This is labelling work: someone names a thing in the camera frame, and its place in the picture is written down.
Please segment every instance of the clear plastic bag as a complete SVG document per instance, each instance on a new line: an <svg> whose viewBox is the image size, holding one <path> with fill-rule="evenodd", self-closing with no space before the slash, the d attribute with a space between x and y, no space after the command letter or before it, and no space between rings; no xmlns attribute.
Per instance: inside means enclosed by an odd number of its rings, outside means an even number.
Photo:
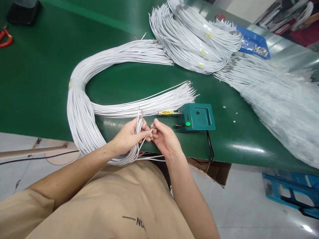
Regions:
<svg viewBox="0 0 319 239"><path fill-rule="evenodd" d="M250 85L241 96L293 156L319 169L318 86L289 76Z"/></svg>

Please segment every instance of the white floor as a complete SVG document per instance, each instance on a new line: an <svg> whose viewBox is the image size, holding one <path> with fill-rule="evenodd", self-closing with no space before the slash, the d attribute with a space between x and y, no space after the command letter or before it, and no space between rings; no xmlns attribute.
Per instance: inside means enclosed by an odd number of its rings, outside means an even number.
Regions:
<svg viewBox="0 0 319 239"><path fill-rule="evenodd" d="M0 133L0 152L30 149L36 140L36 137ZM45 159L0 165L0 201L59 168ZM192 171L214 215L221 238L319 238L319 220L266 199L262 171L258 167L232 165L225 189ZM306 231L302 227L304 225L310 227L312 232Z"/></svg>

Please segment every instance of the beige t-shirt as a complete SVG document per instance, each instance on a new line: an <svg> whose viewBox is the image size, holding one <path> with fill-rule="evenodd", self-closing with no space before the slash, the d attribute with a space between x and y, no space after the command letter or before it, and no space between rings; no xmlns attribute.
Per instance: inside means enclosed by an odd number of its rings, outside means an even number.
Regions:
<svg viewBox="0 0 319 239"><path fill-rule="evenodd" d="M194 238L160 170L149 161L107 166L53 212L32 190L0 203L0 238Z"/></svg>

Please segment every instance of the black power cord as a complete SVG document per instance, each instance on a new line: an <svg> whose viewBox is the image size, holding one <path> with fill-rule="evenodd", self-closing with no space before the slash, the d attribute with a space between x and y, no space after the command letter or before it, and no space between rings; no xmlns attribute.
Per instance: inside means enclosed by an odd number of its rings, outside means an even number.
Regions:
<svg viewBox="0 0 319 239"><path fill-rule="evenodd" d="M75 152L78 152L78 150L70 151L70 152L66 152L66 153L63 153L63 154L57 154L57 155L53 155L53 156L49 156L49 157L41 157L41 158L26 158L26 159L12 160L12 161L8 161L8 162L0 163L0 165L1 165L1 164L12 163L12 162L27 161L27 160L54 158L54 157L56 157L56 156L60 156L60 155L68 154L68 153L75 153Z"/></svg>
<svg viewBox="0 0 319 239"><path fill-rule="evenodd" d="M207 165L207 164L211 164L211 162L214 161L214 158L215 158L215 153L214 153L214 149L213 149L213 146L212 146L212 142L210 140L210 135L209 135L209 131L206 130L206 134L207 134L207 141L208 141L208 145L209 145L209 151L210 151L210 160L208 162L200 162L194 158L191 158L193 160L195 160L197 163L199 163L200 165Z"/></svg>

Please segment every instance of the white cable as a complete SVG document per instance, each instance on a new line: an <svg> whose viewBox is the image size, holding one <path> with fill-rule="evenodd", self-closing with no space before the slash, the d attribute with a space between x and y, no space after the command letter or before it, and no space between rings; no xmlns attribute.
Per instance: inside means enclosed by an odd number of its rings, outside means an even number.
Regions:
<svg viewBox="0 0 319 239"><path fill-rule="evenodd" d="M222 69L227 60L195 36L173 14L167 4L149 14L151 29L168 56L185 69L211 74Z"/></svg>
<svg viewBox="0 0 319 239"><path fill-rule="evenodd" d="M106 144L95 123L94 114L110 118L138 117L136 127L136 134L138 134L143 124L143 116L155 115L158 110L176 110L183 104L193 103L196 98L196 91L190 86L191 83L185 81L158 94L131 103L112 106L92 103L85 93L88 81L113 64L128 61L173 64L162 46L158 45L156 41L137 40L90 56L81 61L72 72L67 100L67 117L73 140L82 155ZM140 147L136 145L130 152L112 159L108 164L124 165L136 159L152 159L152 157L139 156L139 149Z"/></svg>
<svg viewBox="0 0 319 239"><path fill-rule="evenodd" d="M297 21L292 25L290 30L291 31L298 30L298 26L300 26L305 20L307 20L311 16L312 10L313 10L313 3L309 1L307 3L306 9L299 15L299 17L297 18Z"/></svg>
<svg viewBox="0 0 319 239"><path fill-rule="evenodd" d="M253 55L236 53L215 73L251 105L293 156L319 168L319 94L311 69L288 72Z"/></svg>
<svg viewBox="0 0 319 239"><path fill-rule="evenodd" d="M229 59L242 44L243 36L234 25L223 22L210 23L182 0L167 0L173 14L196 36L217 50L224 59Z"/></svg>

